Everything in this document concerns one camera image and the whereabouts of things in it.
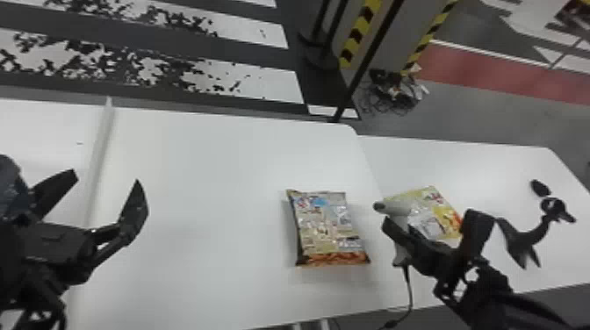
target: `white table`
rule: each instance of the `white table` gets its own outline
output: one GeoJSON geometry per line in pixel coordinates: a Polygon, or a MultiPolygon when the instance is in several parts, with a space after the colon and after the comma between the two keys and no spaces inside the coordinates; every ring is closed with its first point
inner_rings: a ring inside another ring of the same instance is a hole
{"type": "Polygon", "coordinates": [[[80,181],[47,214],[51,222],[83,225],[90,160],[104,107],[0,98],[0,154],[7,154],[33,186],[74,169],[80,181]]]}
{"type": "MultiPolygon", "coordinates": [[[[434,185],[458,212],[467,208],[508,219],[517,229],[537,226],[541,198],[529,187],[538,179],[563,198],[575,224],[551,224],[535,246],[541,268],[533,262],[520,269],[505,249],[496,226],[483,256],[510,279],[518,292],[587,283],[590,264],[590,195],[549,149],[433,140],[361,137],[363,150],[384,196],[434,185]]],[[[418,308],[439,305],[434,281],[414,273],[418,308]]]]}
{"type": "MultiPolygon", "coordinates": [[[[29,183],[68,168],[84,181],[100,140],[102,107],[0,100],[0,110],[0,152],[15,158],[29,183]],[[21,134],[27,127],[35,134],[21,134]]],[[[525,230],[541,214],[528,182],[546,182],[579,223],[552,226],[536,246],[543,267],[519,269],[497,229],[484,256],[518,291],[589,278],[590,196],[551,151],[360,141],[341,125],[119,110],[91,224],[117,218],[135,178],[144,184],[151,213],[131,247],[73,290],[70,328],[231,330],[405,305],[405,285],[390,266],[393,244],[380,232],[382,217],[371,204],[430,184],[460,212],[473,207],[525,230]],[[293,267],[296,232],[286,188],[347,191],[373,263],[293,267]]],[[[51,220],[76,224],[77,195],[70,194],[51,220]]],[[[413,282],[418,308],[440,304],[433,281],[414,274],[413,282]]]]}
{"type": "Polygon", "coordinates": [[[245,329],[406,304],[381,198],[348,126],[118,110],[93,226],[112,222],[133,184],[150,215],[131,247],[75,292],[73,329],[245,329]],[[373,263],[294,267],[285,189],[347,192],[373,263]]]}

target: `chip bag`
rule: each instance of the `chip bag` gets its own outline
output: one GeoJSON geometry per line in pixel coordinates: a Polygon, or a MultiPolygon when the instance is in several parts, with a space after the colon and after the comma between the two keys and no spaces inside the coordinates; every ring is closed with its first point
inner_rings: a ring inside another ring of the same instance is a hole
{"type": "Polygon", "coordinates": [[[298,229],[298,266],[371,262],[352,225],[344,192],[287,190],[298,229]]]}
{"type": "Polygon", "coordinates": [[[461,237],[461,217],[435,187],[410,190],[386,199],[408,205],[412,212],[407,223],[429,240],[461,237]]]}

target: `cable on floor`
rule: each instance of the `cable on floor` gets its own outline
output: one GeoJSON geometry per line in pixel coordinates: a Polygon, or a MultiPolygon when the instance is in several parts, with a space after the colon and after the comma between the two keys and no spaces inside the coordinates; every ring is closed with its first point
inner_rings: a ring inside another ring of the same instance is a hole
{"type": "Polygon", "coordinates": [[[337,330],[342,330],[342,329],[340,328],[340,323],[338,322],[338,320],[337,320],[337,319],[329,319],[329,320],[331,320],[332,322],[334,322],[334,324],[336,325],[336,329],[337,329],[337,330]]]}
{"type": "Polygon", "coordinates": [[[415,107],[415,103],[408,97],[399,97],[393,100],[389,94],[378,89],[378,86],[371,81],[361,82],[358,86],[360,97],[358,98],[358,107],[363,113],[373,116],[378,113],[392,112],[400,117],[406,116],[415,107]]]}
{"type": "Polygon", "coordinates": [[[402,315],[399,319],[392,319],[392,320],[385,322],[385,324],[383,324],[378,330],[387,330],[387,329],[395,328],[396,326],[399,325],[399,323],[401,323],[405,319],[407,319],[407,317],[410,316],[410,314],[414,310],[414,294],[412,293],[412,284],[410,283],[409,266],[404,266],[402,270],[404,272],[404,279],[406,280],[407,296],[408,296],[408,304],[407,304],[406,313],[404,315],[402,315]]]}

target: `table leg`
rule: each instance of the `table leg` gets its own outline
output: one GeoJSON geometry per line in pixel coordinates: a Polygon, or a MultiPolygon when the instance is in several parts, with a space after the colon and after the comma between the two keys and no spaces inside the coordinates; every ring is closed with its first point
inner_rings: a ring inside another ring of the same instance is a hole
{"type": "Polygon", "coordinates": [[[321,330],[330,330],[330,323],[327,319],[320,320],[320,329],[321,330]]]}
{"type": "Polygon", "coordinates": [[[98,181],[100,180],[101,169],[103,168],[104,156],[109,144],[109,137],[115,122],[115,108],[112,106],[111,97],[106,98],[106,103],[101,115],[101,122],[97,129],[97,139],[92,147],[92,154],[90,156],[90,167],[86,174],[86,188],[84,189],[84,197],[82,201],[82,210],[84,214],[84,224],[82,226],[89,226],[90,214],[94,210],[95,192],[97,191],[98,181]]]}

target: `gray floor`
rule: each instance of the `gray floor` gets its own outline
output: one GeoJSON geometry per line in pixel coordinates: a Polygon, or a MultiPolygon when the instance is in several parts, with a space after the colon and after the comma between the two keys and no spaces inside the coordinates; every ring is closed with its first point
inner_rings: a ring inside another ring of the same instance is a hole
{"type": "MultiPolygon", "coordinates": [[[[344,120],[343,122],[353,126],[359,133],[367,135],[549,147],[580,180],[587,183],[586,168],[590,159],[590,132],[587,129],[590,127],[590,109],[588,107],[436,82],[425,82],[425,84],[430,89],[431,96],[405,117],[399,117],[393,113],[379,113],[374,116],[363,114],[363,121],[344,120]]],[[[81,104],[104,102],[104,97],[87,94],[7,86],[0,86],[0,97],[81,104]]],[[[113,98],[113,103],[119,107],[325,120],[320,117],[310,118],[309,116],[121,97],[113,98]]],[[[392,269],[392,276],[398,276],[396,270],[392,269]]],[[[590,324],[590,315],[587,314],[585,304],[590,297],[590,285],[537,292],[532,296],[551,305],[573,325],[590,324]]],[[[391,317],[395,315],[389,312],[372,312],[340,317],[338,322],[342,330],[377,329],[391,317]]],[[[449,310],[438,307],[415,312],[398,329],[435,329],[440,327],[441,319],[444,319],[447,329],[466,328],[449,310]]],[[[304,329],[312,329],[313,326],[313,324],[305,324],[304,329]]]]}

